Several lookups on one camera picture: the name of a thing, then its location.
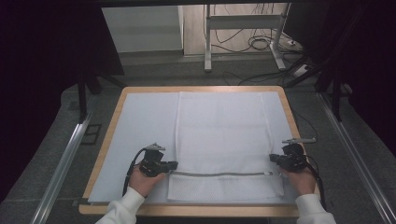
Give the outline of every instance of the white sleeve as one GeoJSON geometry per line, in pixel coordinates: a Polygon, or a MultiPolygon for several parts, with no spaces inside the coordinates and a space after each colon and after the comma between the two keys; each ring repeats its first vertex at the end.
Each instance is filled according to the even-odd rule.
{"type": "Polygon", "coordinates": [[[316,194],[305,194],[296,199],[300,217],[297,224],[334,224],[331,213],[326,212],[316,194]]]}
{"type": "Polygon", "coordinates": [[[107,213],[96,224],[135,224],[136,212],[145,201],[142,195],[128,187],[125,195],[108,205],[107,213]]]}

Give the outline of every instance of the white towel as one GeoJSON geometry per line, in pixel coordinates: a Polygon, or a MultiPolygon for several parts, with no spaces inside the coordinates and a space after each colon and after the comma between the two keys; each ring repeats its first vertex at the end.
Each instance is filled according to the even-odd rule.
{"type": "Polygon", "coordinates": [[[263,92],[181,92],[168,199],[228,202],[283,195],[269,161],[273,136],[263,92]]]}

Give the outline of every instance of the white cloth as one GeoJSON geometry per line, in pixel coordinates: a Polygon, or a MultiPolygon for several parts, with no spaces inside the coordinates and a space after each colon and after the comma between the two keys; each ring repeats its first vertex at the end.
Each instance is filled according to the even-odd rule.
{"type": "Polygon", "coordinates": [[[224,202],[283,195],[269,161],[273,136],[263,92],[181,92],[168,199],[224,202]]]}
{"type": "Polygon", "coordinates": [[[296,199],[300,217],[297,224],[335,224],[334,217],[327,213],[316,194],[305,194],[296,199]]]}
{"type": "Polygon", "coordinates": [[[128,187],[125,195],[108,205],[107,213],[96,224],[135,224],[136,212],[145,201],[136,190],[128,187]]]}

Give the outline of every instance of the hand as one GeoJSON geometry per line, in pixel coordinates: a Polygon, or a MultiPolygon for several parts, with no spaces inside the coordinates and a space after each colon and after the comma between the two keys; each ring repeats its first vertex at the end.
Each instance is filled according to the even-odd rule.
{"type": "Polygon", "coordinates": [[[317,181],[308,168],[303,169],[299,173],[289,172],[284,169],[280,169],[280,171],[289,177],[290,183],[300,195],[314,193],[317,181]]]}
{"type": "Polygon", "coordinates": [[[165,174],[159,174],[155,177],[147,177],[139,170],[136,165],[129,179],[129,187],[133,188],[143,197],[147,197],[154,186],[165,177],[165,174]]]}

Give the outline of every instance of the wooden frame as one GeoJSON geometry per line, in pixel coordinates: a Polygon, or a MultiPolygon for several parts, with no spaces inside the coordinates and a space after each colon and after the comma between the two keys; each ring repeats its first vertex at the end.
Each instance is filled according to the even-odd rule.
{"type": "MultiPolygon", "coordinates": [[[[113,138],[124,101],[128,93],[134,92],[178,92],[178,91],[210,91],[210,92],[237,92],[237,91],[276,91],[285,111],[286,119],[290,126],[293,137],[299,138],[293,115],[286,94],[278,86],[199,86],[199,87],[127,87],[117,103],[110,125],[96,163],[93,167],[90,180],[83,195],[83,201],[90,197],[93,185],[102,169],[111,139],[113,138]]],[[[107,204],[81,203],[79,212],[81,214],[102,215],[107,210],[107,204]]],[[[143,204],[137,211],[138,216],[150,217],[297,217],[299,212],[296,205],[285,204],[233,204],[233,205],[213,205],[213,204],[143,204]]]]}

